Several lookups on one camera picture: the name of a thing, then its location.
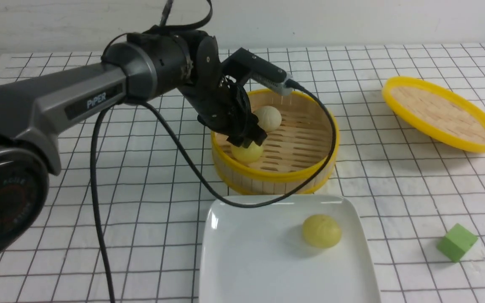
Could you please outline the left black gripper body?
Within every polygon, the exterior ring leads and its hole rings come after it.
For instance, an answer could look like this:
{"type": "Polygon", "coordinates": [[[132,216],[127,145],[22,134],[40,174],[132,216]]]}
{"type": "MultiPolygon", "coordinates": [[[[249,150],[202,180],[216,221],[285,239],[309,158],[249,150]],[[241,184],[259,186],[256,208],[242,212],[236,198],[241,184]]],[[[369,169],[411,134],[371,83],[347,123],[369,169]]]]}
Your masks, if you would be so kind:
{"type": "Polygon", "coordinates": [[[185,33],[191,60],[190,79],[179,87],[211,131],[227,136],[233,146],[261,146],[267,138],[251,112],[250,100],[242,85],[225,77],[215,37],[206,33],[185,33]]]}

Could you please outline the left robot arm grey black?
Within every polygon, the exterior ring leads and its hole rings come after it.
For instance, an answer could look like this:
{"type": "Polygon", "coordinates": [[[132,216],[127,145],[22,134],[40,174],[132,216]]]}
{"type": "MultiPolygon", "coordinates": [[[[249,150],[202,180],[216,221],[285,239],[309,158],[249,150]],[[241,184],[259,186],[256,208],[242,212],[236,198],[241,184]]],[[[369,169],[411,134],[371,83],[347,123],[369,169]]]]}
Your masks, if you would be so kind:
{"type": "Polygon", "coordinates": [[[61,173],[58,137],[113,105],[147,102],[179,90],[198,121],[236,146],[261,145],[240,84],[206,32],[130,33],[100,63],[0,85],[0,252],[36,220],[49,175],[61,173]]]}

